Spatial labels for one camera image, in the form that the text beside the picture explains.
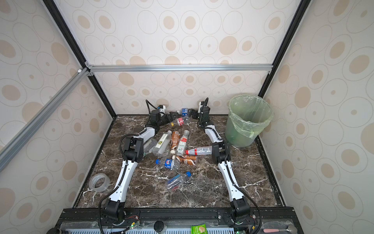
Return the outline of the blue label water bottle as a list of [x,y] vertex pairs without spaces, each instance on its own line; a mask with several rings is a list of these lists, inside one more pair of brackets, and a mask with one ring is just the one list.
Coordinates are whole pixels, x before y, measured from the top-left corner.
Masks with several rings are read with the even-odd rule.
[[181,117],[186,117],[189,115],[189,109],[188,108],[182,108],[180,110],[177,110],[177,113]]

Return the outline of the red label clear bottle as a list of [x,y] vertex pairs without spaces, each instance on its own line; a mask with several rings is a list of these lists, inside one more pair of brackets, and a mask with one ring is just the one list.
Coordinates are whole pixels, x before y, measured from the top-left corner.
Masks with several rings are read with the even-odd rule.
[[173,120],[170,125],[171,127],[179,127],[179,126],[183,126],[185,124],[188,124],[191,122],[191,118],[188,117],[188,116],[184,116],[184,117],[180,117],[180,118],[176,118],[175,120]]

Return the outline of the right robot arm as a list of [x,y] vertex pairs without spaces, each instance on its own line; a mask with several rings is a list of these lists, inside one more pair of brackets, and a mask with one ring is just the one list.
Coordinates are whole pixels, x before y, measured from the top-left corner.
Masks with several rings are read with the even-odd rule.
[[239,187],[231,166],[231,154],[228,143],[216,131],[210,120],[208,107],[209,98],[199,102],[197,110],[190,110],[189,117],[198,120],[197,126],[204,131],[212,142],[212,160],[218,166],[224,177],[230,199],[231,217],[234,223],[243,223],[246,218],[252,218],[254,225],[252,233],[259,232],[262,226],[262,216],[256,202]]

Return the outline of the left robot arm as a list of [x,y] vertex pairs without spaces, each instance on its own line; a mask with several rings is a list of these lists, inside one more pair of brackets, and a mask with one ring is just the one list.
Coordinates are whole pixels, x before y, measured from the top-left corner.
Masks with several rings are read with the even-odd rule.
[[119,140],[118,148],[123,158],[122,168],[114,189],[103,197],[98,205],[98,227],[102,234],[105,233],[102,226],[103,215],[116,222],[124,220],[127,190],[138,163],[144,157],[144,143],[153,138],[161,126],[175,119],[175,115],[166,113],[165,105],[156,107],[148,100],[146,100],[146,105],[149,119],[144,129],[137,134],[126,134]]

